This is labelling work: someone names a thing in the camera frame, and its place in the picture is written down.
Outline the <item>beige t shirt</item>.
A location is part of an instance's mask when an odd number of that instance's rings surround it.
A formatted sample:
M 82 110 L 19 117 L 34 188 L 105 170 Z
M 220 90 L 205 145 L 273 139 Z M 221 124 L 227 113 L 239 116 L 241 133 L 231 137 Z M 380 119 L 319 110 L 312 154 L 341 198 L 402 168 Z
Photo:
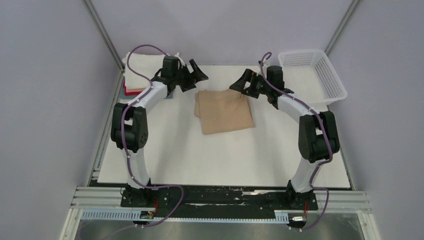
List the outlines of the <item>beige t shirt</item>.
M 247 96 L 231 89 L 197 92 L 194 115 L 200 119 L 204 135 L 255 127 Z

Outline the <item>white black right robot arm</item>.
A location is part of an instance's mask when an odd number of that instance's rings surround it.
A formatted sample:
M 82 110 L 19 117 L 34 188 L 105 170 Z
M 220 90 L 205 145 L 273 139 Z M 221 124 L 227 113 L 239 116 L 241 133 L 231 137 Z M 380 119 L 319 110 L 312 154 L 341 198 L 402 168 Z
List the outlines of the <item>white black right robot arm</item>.
M 319 111 L 299 99 L 285 87 L 280 66 L 269 66 L 266 73 L 246 69 L 229 89 L 257 99 L 265 95 L 277 110 L 298 123 L 298 150 L 301 160 L 296 173 L 287 184 L 286 204 L 298 209 L 306 201 L 305 194 L 314 190 L 313 182 L 322 165 L 332 161 L 340 150 L 336 118 L 332 111 Z

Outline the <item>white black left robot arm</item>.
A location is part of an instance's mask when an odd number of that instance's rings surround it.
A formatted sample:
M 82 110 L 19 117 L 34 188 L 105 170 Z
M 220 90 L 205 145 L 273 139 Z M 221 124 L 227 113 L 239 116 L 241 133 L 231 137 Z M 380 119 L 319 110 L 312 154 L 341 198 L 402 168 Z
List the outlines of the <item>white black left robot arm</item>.
M 148 113 L 176 87 L 186 92 L 209 78 L 194 59 L 188 62 L 186 65 L 177 56 L 165 56 L 162 67 L 149 80 L 147 89 L 128 103 L 116 103 L 113 108 L 110 138 L 125 159 L 128 175 L 126 198 L 133 197 L 141 207 L 147 207 L 153 201 L 153 187 L 144 154 L 149 137 Z

